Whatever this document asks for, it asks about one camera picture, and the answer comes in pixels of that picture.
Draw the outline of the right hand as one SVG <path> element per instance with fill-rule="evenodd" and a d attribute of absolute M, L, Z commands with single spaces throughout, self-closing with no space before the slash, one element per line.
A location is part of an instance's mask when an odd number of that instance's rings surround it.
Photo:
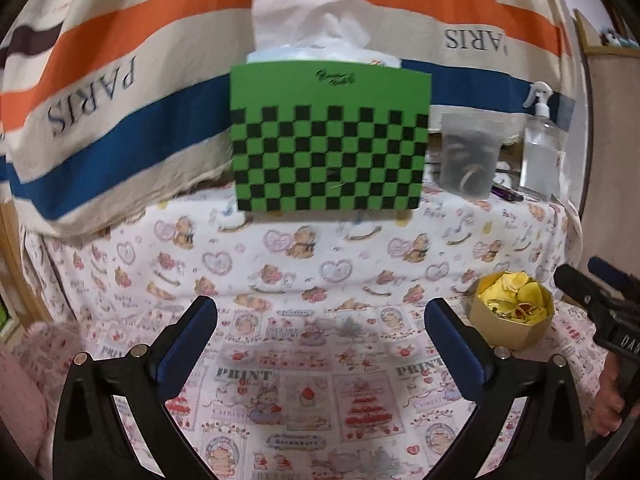
<path fill-rule="evenodd" d="M 592 414 L 593 428 L 602 437 L 619 430 L 623 422 L 623 417 L 620 414 L 622 414 L 625 402 L 617 385 L 619 374 L 620 363 L 617 356 L 608 352 L 599 377 L 600 388 L 594 398 Z"/>

